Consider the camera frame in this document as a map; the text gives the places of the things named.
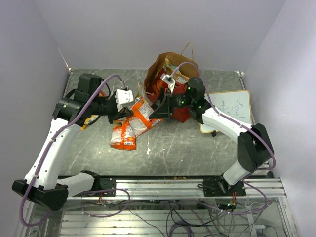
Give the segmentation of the small red snack packet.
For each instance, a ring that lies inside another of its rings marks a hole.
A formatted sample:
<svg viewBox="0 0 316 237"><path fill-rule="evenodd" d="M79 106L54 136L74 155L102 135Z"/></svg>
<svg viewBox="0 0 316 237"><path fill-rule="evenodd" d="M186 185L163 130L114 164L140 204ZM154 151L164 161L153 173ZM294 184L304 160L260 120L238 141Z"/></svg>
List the small red snack packet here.
<svg viewBox="0 0 316 237"><path fill-rule="evenodd" d="M102 90L100 90L100 92L99 92L99 95L98 95L99 97L105 97L105 93L102 91Z"/></svg>

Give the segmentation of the orange Fox's candy bag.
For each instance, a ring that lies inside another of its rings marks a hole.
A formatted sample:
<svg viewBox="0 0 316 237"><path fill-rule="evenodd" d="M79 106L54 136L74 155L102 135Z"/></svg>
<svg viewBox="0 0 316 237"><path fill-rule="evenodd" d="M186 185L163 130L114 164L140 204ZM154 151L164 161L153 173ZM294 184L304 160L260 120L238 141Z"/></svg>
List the orange Fox's candy bag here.
<svg viewBox="0 0 316 237"><path fill-rule="evenodd" d="M136 137L151 130L162 121L162 119L159 118L149 118L154 110L140 93L136 95L135 104L131 109L133 115L127 117L126 120Z"/></svg>

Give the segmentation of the red paper bag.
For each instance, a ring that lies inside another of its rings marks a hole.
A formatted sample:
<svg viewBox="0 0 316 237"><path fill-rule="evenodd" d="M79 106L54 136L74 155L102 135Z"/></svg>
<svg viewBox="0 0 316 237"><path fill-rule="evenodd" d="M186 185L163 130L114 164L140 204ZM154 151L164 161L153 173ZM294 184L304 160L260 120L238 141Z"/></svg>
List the red paper bag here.
<svg viewBox="0 0 316 237"><path fill-rule="evenodd" d="M182 53L160 54L149 67L144 80L144 92L152 103L150 119L175 119L186 122L203 103L205 86L198 64Z"/></svg>

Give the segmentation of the red Doritos bag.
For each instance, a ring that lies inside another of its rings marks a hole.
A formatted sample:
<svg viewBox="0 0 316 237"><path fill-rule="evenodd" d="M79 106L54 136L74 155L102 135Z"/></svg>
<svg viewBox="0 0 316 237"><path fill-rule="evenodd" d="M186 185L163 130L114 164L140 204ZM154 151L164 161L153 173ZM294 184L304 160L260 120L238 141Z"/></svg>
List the red Doritos bag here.
<svg viewBox="0 0 316 237"><path fill-rule="evenodd" d="M151 93L152 95L158 94L160 92L160 89L167 88L168 84L163 82L161 79L161 76L163 74L168 74L170 75L173 71L171 69L161 69L157 74L154 80L152 81L151 86L148 88L148 92Z"/></svg>

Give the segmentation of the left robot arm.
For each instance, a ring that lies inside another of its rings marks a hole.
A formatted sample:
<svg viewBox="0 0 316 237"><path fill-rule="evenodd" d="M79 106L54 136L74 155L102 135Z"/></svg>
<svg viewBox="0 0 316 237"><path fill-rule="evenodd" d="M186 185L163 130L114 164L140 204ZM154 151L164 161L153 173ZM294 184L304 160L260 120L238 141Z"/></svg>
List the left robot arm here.
<svg viewBox="0 0 316 237"><path fill-rule="evenodd" d="M91 116L107 116L109 123L132 115L128 108L134 103L132 91L124 81L121 88L108 96L100 92L115 74L103 79L93 74L82 74L78 85L59 100L52 114L51 127L40 154L23 179L15 180L12 190L30 202L60 210L70 197L80 193L95 196L101 189L100 175L83 170L75 176L59 179L59 171L66 152Z"/></svg>

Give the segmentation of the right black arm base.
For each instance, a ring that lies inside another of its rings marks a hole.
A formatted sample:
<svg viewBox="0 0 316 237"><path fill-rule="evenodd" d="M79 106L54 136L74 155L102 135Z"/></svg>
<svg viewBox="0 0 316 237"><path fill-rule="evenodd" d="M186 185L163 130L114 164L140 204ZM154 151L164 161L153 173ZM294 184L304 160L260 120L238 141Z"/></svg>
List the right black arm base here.
<svg viewBox="0 0 316 237"><path fill-rule="evenodd" d="M218 177L210 177L209 179L204 179L197 186L203 190L205 197L232 197L233 195L239 197L246 195L242 181L230 186Z"/></svg>

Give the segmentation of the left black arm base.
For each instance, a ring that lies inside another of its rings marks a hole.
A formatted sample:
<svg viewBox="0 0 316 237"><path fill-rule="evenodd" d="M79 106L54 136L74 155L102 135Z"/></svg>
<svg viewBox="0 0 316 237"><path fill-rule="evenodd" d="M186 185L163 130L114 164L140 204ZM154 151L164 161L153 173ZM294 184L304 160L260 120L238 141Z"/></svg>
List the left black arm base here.
<svg viewBox="0 0 316 237"><path fill-rule="evenodd" d="M113 198L116 195L116 181L113 178L104 178L101 177L100 179L100 189L101 190L108 190L102 193L103 197Z"/></svg>

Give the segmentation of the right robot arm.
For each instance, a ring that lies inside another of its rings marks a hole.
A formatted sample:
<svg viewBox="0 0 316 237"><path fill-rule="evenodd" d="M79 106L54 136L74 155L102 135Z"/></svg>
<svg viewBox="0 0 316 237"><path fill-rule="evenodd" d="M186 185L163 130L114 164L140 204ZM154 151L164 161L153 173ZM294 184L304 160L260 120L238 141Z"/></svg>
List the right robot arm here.
<svg viewBox="0 0 316 237"><path fill-rule="evenodd" d="M184 92L175 94L175 80L163 75L167 88L161 88L150 119L168 119L176 108L188 108L190 117L200 124L211 126L237 143L237 160L227 169L218 182L218 191L229 195L235 184L248 177L269 159L274 157L272 145L262 124L243 123L221 111L211 102L200 78L191 78L184 84Z"/></svg>

